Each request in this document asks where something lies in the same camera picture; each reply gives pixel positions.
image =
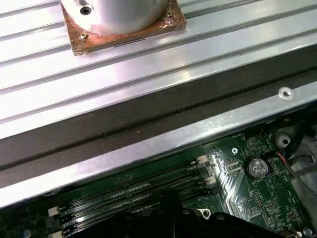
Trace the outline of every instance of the capacitor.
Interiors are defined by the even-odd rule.
[[[313,235],[313,231],[309,227],[305,227],[303,229],[303,234],[307,237],[311,237]]]
[[[268,174],[268,165],[264,160],[254,158],[247,162],[245,170],[250,177],[263,179]]]
[[[32,232],[29,229],[26,229],[23,231],[23,238],[30,238],[32,235]]]

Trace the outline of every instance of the cylindrical cooler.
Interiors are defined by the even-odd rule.
[[[70,18],[100,35],[137,32],[154,23],[168,0],[61,0]]]

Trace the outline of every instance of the silver metal frame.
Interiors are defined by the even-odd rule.
[[[276,95],[51,173],[0,189],[0,208],[58,188],[91,179],[146,159],[208,142],[273,115],[317,100],[317,81],[292,90],[286,101]]]
[[[317,0],[179,0],[185,31],[79,58],[58,1],[8,2],[0,139],[317,43]]]

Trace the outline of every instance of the green circuit board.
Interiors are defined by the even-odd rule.
[[[250,178],[244,171],[249,158],[262,158],[273,150],[266,134],[237,134],[206,144],[205,150],[221,193],[186,202],[187,206],[224,211],[274,232],[307,225],[299,215],[303,205],[278,157],[267,159],[269,172],[263,179]]]
[[[25,230],[32,233],[31,238],[50,237],[58,231],[71,237],[114,214],[141,215],[157,207],[162,189],[178,190],[184,207],[227,212],[274,232],[313,228],[276,156],[265,158],[268,174],[264,178],[246,174],[244,165],[250,158],[263,158],[272,150],[264,132],[240,133],[79,188],[70,187],[4,210],[0,238],[20,238]],[[202,156],[205,160],[199,163],[197,158]],[[214,180],[206,184],[207,178]]]

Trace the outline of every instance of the copper base plate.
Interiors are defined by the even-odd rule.
[[[89,52],[135,42],[150,36],[184,29],[186,27],[186,19],[177,0],[169,0],[165,14],[151,26],[127,35],[102,36],[86,31],[70,19],[64,7],[63,13],[70,38],[70,44],[74,54],[77,56],[83,56]]]

